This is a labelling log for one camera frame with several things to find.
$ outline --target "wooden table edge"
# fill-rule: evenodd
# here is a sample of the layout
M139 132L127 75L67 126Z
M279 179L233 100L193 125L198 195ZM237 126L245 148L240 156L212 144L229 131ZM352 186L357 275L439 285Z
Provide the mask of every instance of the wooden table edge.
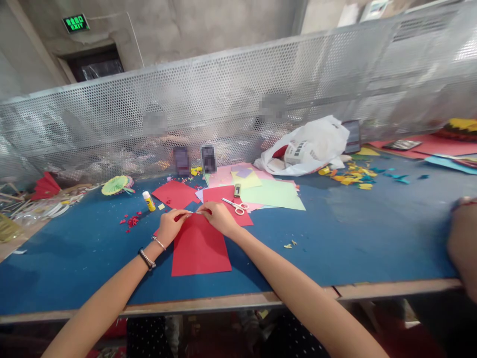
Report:
M407 296L418 293L432 293L462 288L458 278L440 278L432 280L361 283L334 286L339 294L339 301L353 301L373 298Z
M325 287L326 293L337 299L333 287ZM170 301L126 306L119 317L154 314L206 313L227 310L283 307L283 302L274 292L251 293L223 297L200 298L195 300ZM77 310L50 311L0 316L0 325L26 322L47 322L68 320Z

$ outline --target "perforated metal panel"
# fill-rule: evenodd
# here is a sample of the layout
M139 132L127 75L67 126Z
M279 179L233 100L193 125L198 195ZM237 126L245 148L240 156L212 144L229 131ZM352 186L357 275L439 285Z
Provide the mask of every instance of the perforated metal panel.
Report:
M13 98L0 104L0 178L140 178L173 170L183 145L194 164L203 144L215 145L218 165L252 162L328 114L359 119L365 140L438 128L475 113L462 96L474 102L476 18L467 2ZM272 95L286 102L276 120L260 116Z

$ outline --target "glue stick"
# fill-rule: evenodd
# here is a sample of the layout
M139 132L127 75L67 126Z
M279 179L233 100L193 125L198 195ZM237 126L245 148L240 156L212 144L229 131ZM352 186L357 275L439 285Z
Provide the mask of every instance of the glue stick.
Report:
M156 206L154 205L153 200L151 199L151 196L149 195L148 191L143 192L143 198L148 204L148 209L149 211L154 211L156 209Z

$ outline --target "exit sign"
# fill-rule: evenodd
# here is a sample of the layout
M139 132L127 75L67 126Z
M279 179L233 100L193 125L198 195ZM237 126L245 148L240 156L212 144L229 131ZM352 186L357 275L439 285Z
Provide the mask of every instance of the exit sign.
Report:
M68 33L89 30L88 23L86 22L86 17L83 14L65 17L63 19L63 23L65 24Z

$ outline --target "white plastic bag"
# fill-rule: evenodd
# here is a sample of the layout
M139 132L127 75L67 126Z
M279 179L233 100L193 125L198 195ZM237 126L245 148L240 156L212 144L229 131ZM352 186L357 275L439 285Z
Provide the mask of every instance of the white plastic bag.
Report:
M346 148L349 131L332 115L314 120L284 135L262 153L254 165L274 175L299 177L332 163L344 168L339 158ZM287 146L283 160L273 158Z

